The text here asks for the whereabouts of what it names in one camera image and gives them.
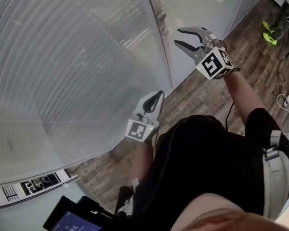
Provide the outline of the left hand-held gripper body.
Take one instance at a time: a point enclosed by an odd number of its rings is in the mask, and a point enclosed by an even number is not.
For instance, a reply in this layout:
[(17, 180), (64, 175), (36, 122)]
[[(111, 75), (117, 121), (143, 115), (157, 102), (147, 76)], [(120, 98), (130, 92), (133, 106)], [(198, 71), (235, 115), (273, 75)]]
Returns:
[(145, 142), (154, 136), (160, 126), (159, 115), (161, 107), (156, 107), (152, 113), (136, 109), (128, 120), (126, 137), (139, 142)]

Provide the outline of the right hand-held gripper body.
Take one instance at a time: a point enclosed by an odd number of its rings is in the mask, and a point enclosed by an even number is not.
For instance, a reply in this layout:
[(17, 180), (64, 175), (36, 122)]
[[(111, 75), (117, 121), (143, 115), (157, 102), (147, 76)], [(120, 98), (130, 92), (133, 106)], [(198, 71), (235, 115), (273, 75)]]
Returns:
[(202, 39), (202, 47), (195, 53), (196, 69), (207, 79), (221, 79), (233, 71), (226, 44), (210, 31)]

